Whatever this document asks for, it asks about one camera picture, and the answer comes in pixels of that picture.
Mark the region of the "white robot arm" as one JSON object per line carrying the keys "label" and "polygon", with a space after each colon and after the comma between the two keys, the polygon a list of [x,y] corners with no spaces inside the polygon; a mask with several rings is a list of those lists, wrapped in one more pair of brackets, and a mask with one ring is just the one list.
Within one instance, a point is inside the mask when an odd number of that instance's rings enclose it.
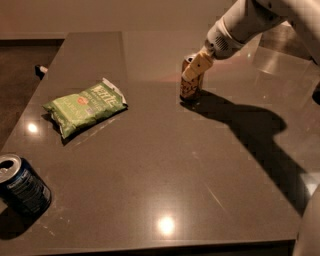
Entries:
{"label": "white robot arm", "polygon": [[233,56],[259,33],[288,22],[320,64],[320,0],[237,0],[208,31],[201,50],[182,72],[191,81],[214,60]]}

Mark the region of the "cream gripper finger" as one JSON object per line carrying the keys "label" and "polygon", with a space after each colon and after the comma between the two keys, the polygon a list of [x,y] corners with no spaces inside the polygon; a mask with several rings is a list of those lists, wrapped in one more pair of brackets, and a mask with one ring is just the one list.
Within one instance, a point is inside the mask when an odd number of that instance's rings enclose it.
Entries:
{"label": "cream gripper finger", "polygon": [[199,51],[191,63],[182,72],[182,78],[190,82],[192,79],[200,76],[210,69],[213,65],[213,59],[204,51]]}

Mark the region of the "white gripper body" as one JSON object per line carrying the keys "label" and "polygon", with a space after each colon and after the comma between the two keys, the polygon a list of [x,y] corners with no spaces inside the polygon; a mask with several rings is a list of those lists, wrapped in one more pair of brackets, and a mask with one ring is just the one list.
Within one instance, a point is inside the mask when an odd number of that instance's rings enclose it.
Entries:
{"label": "white gripper body", "polygon": [[208,31],[203,49],[214,60],[232,57],[244,46],[240,29],[241,19],[223,16]]}

